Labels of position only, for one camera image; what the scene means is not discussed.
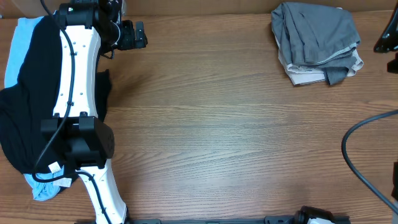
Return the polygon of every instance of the gray towel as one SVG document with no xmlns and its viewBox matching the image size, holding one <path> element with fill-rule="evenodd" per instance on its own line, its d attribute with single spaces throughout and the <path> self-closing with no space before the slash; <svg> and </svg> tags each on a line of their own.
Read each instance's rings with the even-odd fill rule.
<svg viewBox="0 0 398 224">
<path fill-rule="evenodd" d="M 351 13 L 329 6 L 285 2 L 272 14 L 272 31 L 289 64 L 324 68 L 329 83 L 342 81 L 360 43 Z"/>
</svg>

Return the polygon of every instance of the blue cloth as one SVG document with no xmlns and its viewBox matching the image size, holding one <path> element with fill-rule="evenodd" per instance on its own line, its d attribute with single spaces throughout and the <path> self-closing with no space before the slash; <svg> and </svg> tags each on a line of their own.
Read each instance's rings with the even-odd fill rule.
<svg viewBox="0 0 398 224">
<path fill-rule="evenodd" d="M 17 84 L 19 69 L 21 69 L 26 53 L 29 50 L 33 30 L 42 19 L 43 17 L 38 17 L 36 19 L 18 19 L 18 26 L 15 28 L 14 37 L 11 42 L 6 76 L 4 77 L 4 86 L 6 88 Z"/>
<path fill-rule="evenodd" d="M 60 171 L 52 174 L 37 174 L 39 179 L 51 179 L 63 175 L 63 167 Z M 61 190 L 60 186 L 54 186 L 53 182 L 50 183 L 38 183 L 36 182 L 31 174 L 24 174 L 27 183 L 32 187 L 33 199 L 38 201 L 45 201 L 54 198 Z"/>
<path fill-rule="evenodd" d="M 25 56 L 29 50 L 30 40 L 33 35 L 35 26 L 43 19 L 18 19 L 18 26 L 15 28 L 14 37 L 11 42 L 10 55 L 6 68 L 6 76 L 4 77 L 4 86 L 6 88 L 17 84 L 19 70 L 24 63 Z M 63 167 L 60 171 L 52 174 L 37 174 L 40 179 L 51 179 L 63 175 Z M 26 181 L 32 187 L 33 199 L 45 201 L 55 197 L 61 190 L 60 186 L 54 186 L 53 183 L 38 183 L 32 175 L 24 174 Z"/>
</svg>

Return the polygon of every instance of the wire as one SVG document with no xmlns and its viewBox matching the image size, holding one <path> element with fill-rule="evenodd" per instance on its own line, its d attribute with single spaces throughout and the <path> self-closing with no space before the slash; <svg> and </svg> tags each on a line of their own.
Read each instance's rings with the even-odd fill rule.
<svg viewBox="0 0 398 224">
<path fill-rule="evenodd" d="M 85 176 L 87 176 L 87 177 L 88 177 L 88 180 L 91 181 L 91 183 L 93 184 L 93 187 L 94 187 L 94 189 L 95 189 L 95 193 L 96 193 L 96 196 L 97 196 L 97 199 L 98 199 L 98 203 L 99 203 L 99 206 L 101 207 L 101 212 L 102 212 L 102 214 L 104 214 L 106 221 L 107 221 L 109 224 L 111 224 L 111 220 L 109 219 L 108 214 L 106 213 L 105 207 L 104 207 L 104 205 L 103 205 L 103 203 L 102 203 L 102 199 L 101 199 L 101 195 L 100 195 L 100 190 L 98 189 L 98 186 L 97 186 L 97 184 L 96 184 L 96 182 L 95 182 L 95 180 L 94 180 L 94 177 L 93 177 L 92 175 L 90 175 L 89 173 L 87 173 L 87 172 L 82 172 L 82 171 L 76 171 L 76 172 L 73 172 L 73 173 L 70 173 L 70 174 L 65 174 L 65 175 L 61 175 L 61 176 L 56 177 L 56 178 L 46 179 L 46 180 L 39 179 L 39 178 L 37 178 L 37 176 L 36 176 L 36 174 L 37 174 L 37 167 L 38 167 L 38 165 L 39 165 L 40 160 L 43 158 L 43 155 L 47 152 L 47 150 L 48 150 L 48 149 L 50 148 L 50 146 L 53 144 L 54 139 L 59 135 L 60 130 L 64 127 L 64 125 L 65 125 L 65 123 L 66 123 L 66 121 L 67 121 L 67 118 L 68 118 L 69 112 L 70 112 L 70 108 L 73 106 L 73 102 L 72 102 L 72 98 L 73 98 L 73 86 L 74 86 L 74 83 L 75 83 L 75 52 L 73 51 L 72 42 L 71 42 L 71 40 L 70 40 L 70 38 L 69 38 L 67 32 L 65 31 L 65 29 L 64 29 L 63 27 L 61 27 L 61 25 L 54 19 L 52 13 L 49 11 L 49 9 L 47 8 L 47 6 L 45 5 L 44 0 L 40 0 L 40 3 L 42 4 L 42 6 L 43 6 L 44 10 L 46 11 L 46 13 L 51 17 L 51 19 L 54 21 L 54 23 L 55 23 L 55 24 L 58 26 L 58 28 L 61 30 L 61 32 L 63 33 L 63 35 L 65 36 L 65 38 L 66 38 L 66 40 L 67 40 L 67 42 L 68 42 L 69 49 L 70 49 L 70 58 L 71 58 L 71 60 L 72 60 L 72 73 L 71 73 L 71 76 L 70 76 L 69 96 L 68 96 L 67 109 L 66 109 L 66 111 L 65 111 L 65 115 L 64 115 L 64 117 L 63 117 L 63 119 L 62 119 L 62 121 L 61 121 L 61 123 L 60 123 L 58 129 L 54 132 L 54 134 L 52 135 L 52 137 L 50 138 L 50 140 L 48 141 L 48 143 L 45 145 L 44 149 L 43 149 L 42 152 L 40 153 L 39 157 L 37 158 L 36 163 L 35 163 L 35 166 L 34 166 L 34 172 L 35 172 L 35 173 L 32 174 L 32 177 L 33 177 L 33 179 L 34 179 L 36 182 L 39 182 L 39 183 L 49 183 L 49 182 L 53 182 L 53 181 L 56 181 L 56 180 L 65 178 L 65 177 L 71 177 L 71 176 L 74 176 L 74 175 L 85 175 Z"/>
<path fill-rule="evenodd" d="M 398 114 L 398 110 L 390 111 L 387 113 L 379 114 L 376 116 L 373 116 L 371 118 L 365 119 L 364 121 L 359 122 L 358 124 L 355 124 L 352 128 L 350 128 L 346 134 L 343 137 L 343 141 L 341 142 L 341 152 L 343 153 L 344 160 L 346 161 L 347 165 L 349 168 L 354 172 L 354 174 L 376 195 L 379 197 L 380 200 L 382 200 L 395 214 L 398 215 L 398 207 L 396 207 L 393 203 L 391 203 L 386 196 L 384 196 L 375 186 L 373 186 L 353 165 L 351 160 L 349 159 L 347 155 L 347 149 L 346 149 L 346 143 L 348 140 L 348 137 L 358 128 L 360 128 L 362 125 L 368 124 L 369 122 L 386 118 L 388 116 L 392 116 Z"/>
</svg>

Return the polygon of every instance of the wooden table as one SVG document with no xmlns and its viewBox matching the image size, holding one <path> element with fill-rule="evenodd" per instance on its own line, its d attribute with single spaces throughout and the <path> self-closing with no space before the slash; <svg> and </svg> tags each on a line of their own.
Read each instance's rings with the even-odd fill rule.
<svg viewBox="0 0 398 224">
<path fill-rule="evenodd" d="M 113 90 L 113 170 L 133 218 L 262 218 L 302 205 L 346 213 L 353 223 L 390 223 L 390 210 L 345 164 L 352 125 L 398 106 L 394 54 L 373 45 L 391 12 L 354 13 L 364 67 L 342 84 L 293 87 L 277 59 L 269 14 L 132 17 L 146 49 L 101 59 Z M 0 83 L 16 20 L 0 20 Z M 398 119 L 355 132 L 349 155 L 386 195 L 397 160 Z M 46 202 L 0 155 L 0 223 L 94 219 L 80 180 Z"/>
</svg>

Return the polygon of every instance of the clothing tag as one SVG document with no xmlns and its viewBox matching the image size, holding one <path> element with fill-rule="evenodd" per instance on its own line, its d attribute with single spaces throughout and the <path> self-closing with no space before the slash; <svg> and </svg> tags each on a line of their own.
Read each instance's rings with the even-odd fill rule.
<svg viewBox="0 0 398 224">
<path fill-rule="evenodd" d="M 62 178 L 53 182 L 54 186 L 70 187 L 72 184 L 72 178 Z"/>
<path fill-rule="evenodd" d="M 58 164 L 58 162 L 53 162 L 53 163 L 51 163 L 51 164 L 49 165 L 49 168 L 50 168 L 50 170 L 51 170 L 51 173 L 53 173 L 53 174 L 61 170 L 61 167 L 60 167 L 60 165 Z"/>
</svg>

